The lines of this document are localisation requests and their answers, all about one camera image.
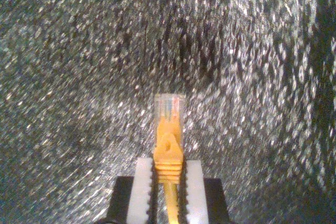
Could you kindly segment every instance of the yellow strain relief boot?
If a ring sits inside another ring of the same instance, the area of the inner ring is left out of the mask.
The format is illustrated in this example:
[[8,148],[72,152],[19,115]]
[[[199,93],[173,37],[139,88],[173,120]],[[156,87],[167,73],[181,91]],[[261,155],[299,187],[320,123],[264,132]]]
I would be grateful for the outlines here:
[[182,172],[182,120],[184,97],[177,94],[155,96],[156,147],[154,163],[159,183],[163,184],[170,224],[177,224],[177,185]]

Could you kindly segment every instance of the reflective silver surface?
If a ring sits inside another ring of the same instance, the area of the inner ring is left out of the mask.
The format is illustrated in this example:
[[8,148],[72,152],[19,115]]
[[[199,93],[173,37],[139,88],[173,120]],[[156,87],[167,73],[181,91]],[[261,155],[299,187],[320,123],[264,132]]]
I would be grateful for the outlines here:
[[152,153],[154,94],[176,92],[186,157],[222,179],[235,222],[331,223],[335,10],[335,0],[1,0],[0,222],[104,217],[116,176]]

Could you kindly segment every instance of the sparkly background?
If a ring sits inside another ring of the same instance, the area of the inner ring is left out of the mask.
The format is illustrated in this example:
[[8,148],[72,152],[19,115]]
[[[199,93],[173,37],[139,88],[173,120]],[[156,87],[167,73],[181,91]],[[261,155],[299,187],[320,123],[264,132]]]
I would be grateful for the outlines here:
[[104,217],[179,92],[234,221],[331,223],[335,1],[1,0],[0,222]]

